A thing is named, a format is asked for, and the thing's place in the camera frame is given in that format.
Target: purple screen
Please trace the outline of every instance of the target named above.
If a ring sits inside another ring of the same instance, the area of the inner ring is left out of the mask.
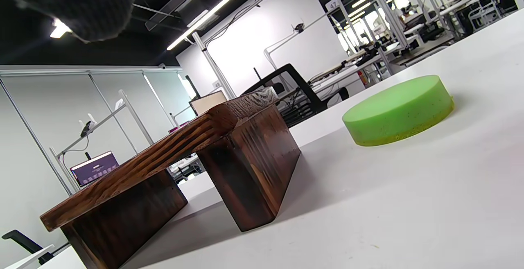
[[[71,168],[73,176],[80,187],[98,180],[103,175],[118,167],[118,163],[112,152],[101,154],[93,159]]]

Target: wood grain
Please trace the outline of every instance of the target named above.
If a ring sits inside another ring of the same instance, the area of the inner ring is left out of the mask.
[[[237,124],[277,102],[273,88],[265,88],[213,107],[182,129],[171,133],[84,190],[41,215],[52,231],[90,212],[129,188],[162,172],[187,155],[213,144]]]
[[[117,269],[186,204],[164,170],[61,229],[88,269]]]
[[[197,152],[242,231],[275,220],[300,149],[275,105]]]

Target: computer monitor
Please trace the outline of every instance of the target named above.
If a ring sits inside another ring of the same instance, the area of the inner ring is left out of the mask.
[[[112,152],[108,151],[70,168],[80,187],[84,187],[118,167]]]
[[[193,109],[195,110],[195,112],[198,115],[202,115],[206,111],[210,110],[211,108],[219,105],[220,103],[224,103],[226,101],[227,99],[224,95],[224,92],[219,90],[218,92],[211,93],[200,99],[190,101],[189,104],[191,105],[191,107],[193,107]]]

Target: white wall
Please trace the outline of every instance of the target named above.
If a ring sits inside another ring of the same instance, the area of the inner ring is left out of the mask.
[[[206,40],[228,24],[235,13],[237,11],[202,39]],[[309,25],[322,14],[324,10],[318,0],[264,0],[260,8],[255,7],[232,24],[223,36],[209,45],[208,50],[234,92],[240,95],[258,81],[253,68],[257,69],[261,77],[274,71],[264,57],[265,48],[290,36],[292,27],[298,23]],[[305,80],[347,58],[327,18],[312,25],[271,56],[277,67],[293,64]],[[184,69],[183,75],[191,77],[201,95],[213,90],[212,83],[217,77],[198,47],[189,47],[176,59]]]
[[[126,92],[154,140],[167,135],[172,128],[141,74],[93,77],[112,107],[120,99],[118,90]],[[158,85],[155,91],[161,99],[164,98],[162,102],[169,110],[179,112],[187,106],[189,97],[175,73],[149,73],[148,77]],[[4,77],[2,80],[50,157],[50,146],[60,151],[79,137],[81,127],[78,120],[86,122],[87,113],[98,121],[110,114],[87,75]],[[138,150],[146,148],[148,144],[129,111],[124,109],[117,117]],[[47,232],[39,216],[65,200],[67,193],[2,90],[0,125],[0,197],[3,199],[0,203],[0,235],[18,229],[42,246],[63,245],[67,240],[62,232]],[[84,140],[75,149],[82,149],[85,145]],[[109,120],[90,135],[88,152],[92,156],[107,150],[113,151],[119,163],[135,155],[114,120]],[[83,152],[69,152],[65,156],[68,167],[85,160]],[[18,244],[0,241],[0,268],[25,256],[28,253]]]

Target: green cylinder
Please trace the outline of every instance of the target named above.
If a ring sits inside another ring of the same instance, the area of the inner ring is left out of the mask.
[[[356,144],[377,146],[416,135],[440,123],[455,108],[437,75],[417,77],[352,107],[342,121]]]

